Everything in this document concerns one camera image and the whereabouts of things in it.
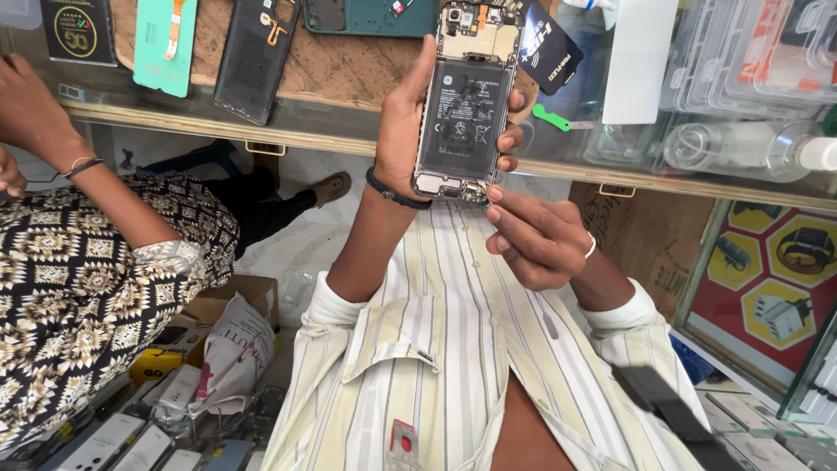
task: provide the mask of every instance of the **disassembled smartphone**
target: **disassembled smartphone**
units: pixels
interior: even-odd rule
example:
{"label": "disassembled smartphone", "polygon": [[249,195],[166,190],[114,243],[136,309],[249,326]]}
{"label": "disassembled smartphone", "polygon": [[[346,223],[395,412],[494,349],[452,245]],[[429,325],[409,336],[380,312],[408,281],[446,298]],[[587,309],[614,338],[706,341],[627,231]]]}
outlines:
{"label": "disassembled smartphone", "polygon": [[416,194],[486,202],[525,21],[495,5],[444,5],[413,171]]}

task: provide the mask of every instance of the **hand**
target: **hand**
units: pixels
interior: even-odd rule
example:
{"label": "hand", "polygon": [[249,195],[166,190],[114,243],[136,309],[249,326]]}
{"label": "hand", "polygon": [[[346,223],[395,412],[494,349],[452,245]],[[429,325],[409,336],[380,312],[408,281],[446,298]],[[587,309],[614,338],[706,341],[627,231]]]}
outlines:
{"label": "hand", "polygon": [[486,211],[497,232],[485,241],[488,252],[503,255],[521,285],[533,291],[559,288],[585,267],[590,235],[578,207],[549,203],[497,185],[488,188]]}
{"label": "hand", "polygon": [[26,190],[26,178],[18,170],[18,161],[0,146],[0,191],[6,190],[9,196],[20,197]]}
{"label": "hand", "polygon": [[0,60],[0,142],[34,154],[59,172],[84,140],[69,116],[49,93],[23,57],[10,54]]}
{"label": "hand", "polygon": [[[377,138],[373,171],[375,178],[395,193],[422,201],[429,198],[417,196],[413,192],[411,180],[416,155],[419,152],[419,128],[424,97],[435,65],[436,39],[428,34],[424,36],[421,54],[413,68],[383,101],[381,130]],[[525,106],[523,94],[517,89],[512,90],[509,95],[510,111],[518,111]],[[497,138],[497,148],[504,152],[522,142],[523,131],[518,126],[507,123],[506,130]],[[514,170],[516,166],[517,158],[512,155],[501,155],[497,160],[497,169],[504,172]]]}

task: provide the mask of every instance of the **black pants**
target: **black pants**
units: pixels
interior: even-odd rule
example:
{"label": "black pants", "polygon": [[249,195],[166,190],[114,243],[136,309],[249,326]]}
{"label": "black pants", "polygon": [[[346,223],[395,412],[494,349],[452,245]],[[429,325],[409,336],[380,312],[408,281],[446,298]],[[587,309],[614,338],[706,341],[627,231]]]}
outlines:
{"label": "black pants", "polygon": [[235,247],[236,260],[244,255],[247,247],[284,229],[316,204],[316,194],[311,189],[283,201],[262,201],[274,193],[274,185],[273,175],[264,168],[248,175],[203,182],[239,222],[241,236]]}

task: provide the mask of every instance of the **white plastic bag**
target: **white plastic bag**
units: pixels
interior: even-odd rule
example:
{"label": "white plastic bag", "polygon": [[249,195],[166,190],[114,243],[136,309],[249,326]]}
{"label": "white plastic bag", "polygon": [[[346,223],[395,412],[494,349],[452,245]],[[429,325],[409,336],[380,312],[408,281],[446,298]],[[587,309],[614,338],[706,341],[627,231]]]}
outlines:
{"label": "white plastic bag", "polygon": [[273,359],[275,335],[267,319],[235,293],[207,337],[192,417],[203,411],[234,414],[247,408],[256,381]]}

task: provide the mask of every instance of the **sandal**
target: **sandal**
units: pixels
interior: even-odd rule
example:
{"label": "sandal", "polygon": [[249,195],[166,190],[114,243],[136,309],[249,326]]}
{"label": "sandal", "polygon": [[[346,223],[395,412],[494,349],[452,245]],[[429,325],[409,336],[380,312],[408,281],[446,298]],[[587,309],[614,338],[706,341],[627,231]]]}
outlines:
{"label": "sandal", "polygon": [[333,174],[331,177],[311,187],[314,193],[316,193],[315,207],[320,209],[323,205],[346,196],[351,188],[352,177],[348,173],[340,172]]}

